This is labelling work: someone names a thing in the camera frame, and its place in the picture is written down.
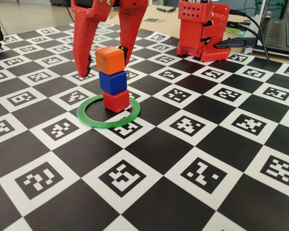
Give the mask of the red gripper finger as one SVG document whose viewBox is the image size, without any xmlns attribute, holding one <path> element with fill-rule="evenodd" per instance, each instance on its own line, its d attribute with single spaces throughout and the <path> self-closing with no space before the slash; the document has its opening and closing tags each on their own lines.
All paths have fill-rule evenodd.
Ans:
<svg viewBox="0 0 289 231">
<path fill-rule="evenodd" d="M 74 13 L 73 55 L 80 77 L 87 76 L 90 64 L 90 50 L 98 24 L 107 20 L 114 5 L 113 0 L 93 0 L 92 6 L 78 6 L 71 2 Z"/>
<path fill-rule="evenodd" d="M 125 65 L 127 65 L 130 60 L 136 37 L 148 5 L 148 0 L 119 1 L 120 48 L 124 51 Z"/>
</svg>

